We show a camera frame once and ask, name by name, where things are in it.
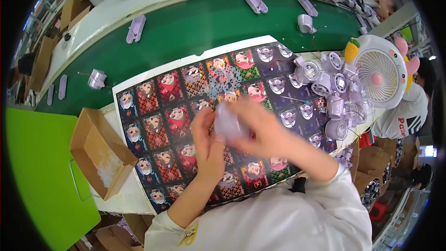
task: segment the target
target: open cardboard box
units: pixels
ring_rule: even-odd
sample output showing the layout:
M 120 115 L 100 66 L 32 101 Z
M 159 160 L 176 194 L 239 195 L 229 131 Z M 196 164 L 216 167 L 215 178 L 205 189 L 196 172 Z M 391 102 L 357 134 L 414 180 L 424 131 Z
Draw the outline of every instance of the open cardboard box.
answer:
M 70 151 L 104 201 L 119 192 L 138 161 L 97 109 L 82 109 Z

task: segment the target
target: fan grille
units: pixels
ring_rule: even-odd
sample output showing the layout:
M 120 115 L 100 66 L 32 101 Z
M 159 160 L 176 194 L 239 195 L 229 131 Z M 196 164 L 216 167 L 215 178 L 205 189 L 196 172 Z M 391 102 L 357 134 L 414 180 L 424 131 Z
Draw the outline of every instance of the fan grille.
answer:
M 392 60 L 378 51 L 363 53 L 356 62 L 361 83 L 368 87 L 368 97 L 375 102 L 385 102 L 393 97 L 398 87 L 397 69 Z M 382 76 L 382 83 L 375 85 L 371 81 L 373 73 Z

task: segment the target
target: worker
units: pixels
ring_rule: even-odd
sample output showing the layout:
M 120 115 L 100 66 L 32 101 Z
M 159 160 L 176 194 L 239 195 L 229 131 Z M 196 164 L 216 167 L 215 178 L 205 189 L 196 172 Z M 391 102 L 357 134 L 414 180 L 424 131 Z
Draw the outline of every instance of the worker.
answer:
M 309 175 L 305 194 L 273 187 L 256 197 L 211 209 L 221 181 L 225 139 L 209 135 L 215 118 L 204 107 L 191 125 L 197 176 L 145 233 L 145 250 L 371 250 L 371 221 L 349 170 L 306 139 L 287 131 L 260 103 L 238 99 L 230 110 L 256 134 L 227 144 L 256 157 L 280 157 Z
M 395 12 L 394 0 L 363 0 L 363 2 L 373 8 L 381 20 L 387 19 Z
M 426 121 L 427 105 L 436 82 L 432 62 L 420 58 L 420 67 L 413 75 L 408 91 L 393 109 L 385 111 L 371 126 L 371 134 L 379 138 L 402 139 L 415 134 Z

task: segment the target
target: purple plastic housing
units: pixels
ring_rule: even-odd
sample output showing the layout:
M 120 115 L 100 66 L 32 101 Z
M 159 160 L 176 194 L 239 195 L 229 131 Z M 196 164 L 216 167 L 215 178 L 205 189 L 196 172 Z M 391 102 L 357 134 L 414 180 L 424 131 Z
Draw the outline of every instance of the purple plastic housing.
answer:
M 237 115 L 227 108 L 224 102 L 217 106 L 217 116 L 214 120 L 215 134 L 226 139 L 248 137 L 249 128 L 238 120 Z

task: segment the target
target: purple plastic component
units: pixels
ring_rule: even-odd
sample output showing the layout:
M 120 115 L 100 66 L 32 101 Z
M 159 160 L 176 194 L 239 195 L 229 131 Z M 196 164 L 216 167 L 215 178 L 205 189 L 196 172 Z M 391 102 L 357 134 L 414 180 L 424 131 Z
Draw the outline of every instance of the purple plastic component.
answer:
M 63 98 L 65 98 L 65 90 L 66 90 L 66 80 L 67 80 L 67 75 L 63 75 L 60 78 L 60 83 L 59 83 L 59 100 L 62 100 Z
M 49 106 L 53 104 L 53 92 L 54 92 L 54 85 L 50 85 L 48 87 L 48 96 L 46 97 L 46 103 Z
M 237 115 L 228 110 L 224 102 L 217 106 L 217 117 L 214 120 L 214 130 L 216 135 L 226 139 L 237 137 L 248 137 L 249 129 L 237 118 Z
M 316 11 L 316 8 L 313 6 L 313 4 L 311 4 L 309 0 L 298 0 L 298 2 L 302 5 L 307 14 L 309 14 L 312 17 L 318 16 L 318 11 Z
M 268 12 L 268 7 L 266 7 L 265 3 L 262 0 L 245 0 L 248 3 L 249 7 L 253 10 L 254 13 L 260 14 Z
M 90 78 L 88 79 L 88 86 L 94 90 L 101 89 L 105 86 L 104 82 L 107 76 L 104 71 L 93 69 Z
M 144 28 L 144 24 L 145 24 L 144 15 L 136 17 L 131 21 L 131 25 L 128 28 L 128 34 L 126 39 L 127 43 L 131 44 L 133 43 L 133 40 L 135 40 L 135 42 L 138 42 L 141 39 L 141 33 L 142 29 Z
M 347 123 L 344 120 L 331 119 L 325 126 L 325 135 L 337 141 L 343 141 L 347 137 Z

